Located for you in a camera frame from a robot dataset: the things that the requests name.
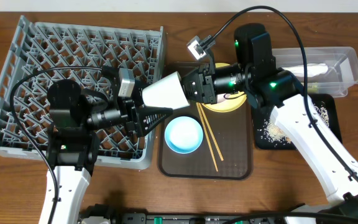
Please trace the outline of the rice and scraps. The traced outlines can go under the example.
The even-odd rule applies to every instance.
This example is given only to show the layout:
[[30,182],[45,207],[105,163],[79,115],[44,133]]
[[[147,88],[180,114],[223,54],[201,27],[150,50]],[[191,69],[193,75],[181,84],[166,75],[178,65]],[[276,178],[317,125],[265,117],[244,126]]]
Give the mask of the rice and scraps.
[[293,147],[290,138],[273,122],[269,115],[253,114],[256,142],[261,149]]

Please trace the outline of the white napkin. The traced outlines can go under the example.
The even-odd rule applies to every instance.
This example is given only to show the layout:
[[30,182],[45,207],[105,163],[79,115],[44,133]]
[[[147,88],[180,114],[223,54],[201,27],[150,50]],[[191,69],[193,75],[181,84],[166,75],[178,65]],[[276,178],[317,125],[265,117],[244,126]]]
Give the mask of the white napkin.
[[[292,72],[294,76],[303,78],[304,77],[304,66],[297,65],[292,67],[283,67],[284,70]],[[307,64],[307,75],[308,78],[315,77],[321,74],[325,74],[328,71],[328,66],[325,63],[308,63]]]

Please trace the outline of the patterned wooden chopstick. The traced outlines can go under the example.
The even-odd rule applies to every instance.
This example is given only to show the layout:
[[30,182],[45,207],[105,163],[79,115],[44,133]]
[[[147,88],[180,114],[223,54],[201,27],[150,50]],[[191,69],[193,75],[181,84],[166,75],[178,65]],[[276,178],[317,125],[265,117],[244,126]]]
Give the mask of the patterned wooden chopstick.
[[200,103],[196,103],[196,107],[197,107],[197,110],[198,110],[198,114],[200,116],[201,124],[202,124],[202,127],[203,127],[204,135],[206,137],[208,149],[210,151],[211,158],[212,158],[212,161],[213,161],[213,164],[214,164],[214,168],[215,168],[216,172],[218,172],[219,169],[218,169],[216,159],[215,159],[215,156],[214,156],[213,148],[212,148],[212,145],[211,145],[211,140],[209,138],[207,117],[206,117],[206,115],[205,115],[205,113],[203,111],[202,105]]

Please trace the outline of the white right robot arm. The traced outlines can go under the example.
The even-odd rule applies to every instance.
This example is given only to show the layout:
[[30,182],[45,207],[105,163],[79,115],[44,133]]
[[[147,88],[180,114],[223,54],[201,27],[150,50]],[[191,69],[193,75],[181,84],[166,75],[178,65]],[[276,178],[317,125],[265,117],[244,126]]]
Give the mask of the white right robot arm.
[[279,68],[270,35],[262,24],[238,27],[234,33],[235,65],[209,65],[181,77],[169,75],[139,88],[112,71],[114,113],[109,126],[123,125],[127,133],[144,136],[175,109],[216,102],[219,94],[242,91],[249,104],[270,113],[270,119],[294,143],[317,176],[330,207],[318,212],[268,212],[287,223],[358,223],[358,163],[318,117],[308,96],[306,80]]

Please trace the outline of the light blue bowl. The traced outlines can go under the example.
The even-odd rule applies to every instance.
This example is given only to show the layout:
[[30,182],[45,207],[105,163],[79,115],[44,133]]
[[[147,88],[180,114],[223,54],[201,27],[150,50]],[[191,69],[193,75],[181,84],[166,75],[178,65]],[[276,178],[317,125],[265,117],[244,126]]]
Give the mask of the light blue bowl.
[[171,120],[164,131],[167,146],[175,153],[190,154],[203,142],[203,128],[189,116],[179,116]]

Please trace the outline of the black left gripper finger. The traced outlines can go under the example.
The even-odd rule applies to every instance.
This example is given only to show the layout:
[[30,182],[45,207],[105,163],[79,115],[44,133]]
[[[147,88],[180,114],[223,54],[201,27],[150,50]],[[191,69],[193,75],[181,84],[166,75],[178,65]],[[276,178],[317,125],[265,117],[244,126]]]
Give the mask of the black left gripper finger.
[[[109,66],[102,67],[102,76],[104,78],[107,78],[110,81],[110,84],[111,84],[110,89],[112,90],[113,93],[119,93],[119,87],[120,87],[119,69],[120,68],[114,68],[114,67],[109,67]],[[134,85],[133,91],[136,89],[143,89],[143,88],[147,87],[148,85],[149,85],[148,83],[137,80],[135,78],[135,85]]]
[[171,108],[135,107],[135,133],[137,137],[144,137],[156,126],[173,114]]

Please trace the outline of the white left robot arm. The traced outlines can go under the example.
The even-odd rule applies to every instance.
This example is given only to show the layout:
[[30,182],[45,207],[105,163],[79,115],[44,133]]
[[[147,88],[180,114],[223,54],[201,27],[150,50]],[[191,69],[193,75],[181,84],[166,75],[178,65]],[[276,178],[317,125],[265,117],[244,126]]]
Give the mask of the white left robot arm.
[[142,106],[140,88],[130,98],[118,95],[118,83],[112,89],[112,100],[73,80],[57,81],[48,89],[52,124],[46,159],[50,172],[40,223],[77,222],[98,157],[97,130],[121,125],[127,135],[139,138],[173,113],[171,108]]

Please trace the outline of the plain wooden chopstick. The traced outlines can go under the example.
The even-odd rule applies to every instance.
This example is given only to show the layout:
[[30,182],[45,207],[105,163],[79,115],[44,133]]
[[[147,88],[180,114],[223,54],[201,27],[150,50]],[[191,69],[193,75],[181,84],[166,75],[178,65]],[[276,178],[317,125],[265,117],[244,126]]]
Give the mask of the plain wooden chopstick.
[[202,119],[202,121],[203,121],[203,124],[204,124],[204,126],[207,127],[207,129],[208,129],[208,131],[209,131],[209,135],[212,137],[212,140],[213,140],[213,143],[214,143],[214,145],[215,145],[215,147],[216,147],[216,150],[217,150],[217,152],[218,152],[219,158],[220,158],[221,161],[223,161],[224,158],[223,158],[222,152],[221,152],[221,150],[220,150],[220,148],[219,148],[219,145],[218,145],[218,143],[217,143],[217,140],[216,140],[216,137],[215,137],[215,135],[214,135],[214,133],[213,133],[213,130],[212,130],[210,124],[209,124],[208,118],[207,118],[207,116],[206,116],[206,114],[205,114],[205,112],[204,112],[203,106],[201,105],[201,103],[197,103],[196,105],[197,105],[198,110],[199,110],[199,112],[200,112],[200,115],[201,115],[201,119]]

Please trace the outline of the white pinkish bowl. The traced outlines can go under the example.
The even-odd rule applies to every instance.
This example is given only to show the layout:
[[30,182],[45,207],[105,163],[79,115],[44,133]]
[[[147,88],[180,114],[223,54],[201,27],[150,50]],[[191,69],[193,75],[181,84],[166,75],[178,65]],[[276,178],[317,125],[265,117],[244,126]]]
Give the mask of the white pinkish bowl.
[[142,90],[145,106],[177,110],[190,106],[181,87],[181,77],[173,72]]

